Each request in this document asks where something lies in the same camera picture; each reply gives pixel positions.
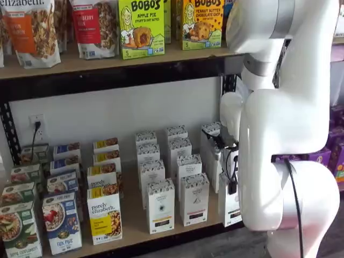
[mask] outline yellow label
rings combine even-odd
[[[90,219],[92,235],[105,235],[112,232],[110,215],[102,218]]]

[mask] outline shelf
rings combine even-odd
[[[166,45],[165,55],[134,60],[79,58],[76,44],[61,55],[61,63],[47,69],[24,69],[15,55],[0,69],[0,101],[17,101],[87,91],[237,74],[242,55],[225,47],[182,51],[178,42]]]

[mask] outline robotic arm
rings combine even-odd
[[[245,56],[245,87],[223,96],[221,123],[239,140],[239,202],[245,225],[268,231],[273,258],[300,256],[298,218],[289,172],[276,154],[324,147],[329,121],[329,64],[338,0],[236,0],[227,22],[229,49]],[[292,39],[272,84],[284,39]],[[291,162],[304,254],[315,258],[339,208],[331,172],[311,161]]]

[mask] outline black cable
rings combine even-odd
[[[297,198],[294,177],[292,175],[292,170],[291,170],[291,164],[290,164],[289,160],[287,160],[287,159],[284,159],[284,163],[286,164],[286,167],[288,168],[288,171],[289,171],[289,174],[290,174],[290,178],[291,178],[292,188],[294,190],[294,198],[295,198],[295,204],[296,204],[297,220],[299,222],[300,257],[303,258],[304,257],[303,256],[303,236],[302,236],[302,223],[301,223],[300,205],[299,205],[299,200]]]

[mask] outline red label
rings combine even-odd
[[[73,7],[73,20],[77,42],[80,44],[100,44],[98,8],[92,5]]]

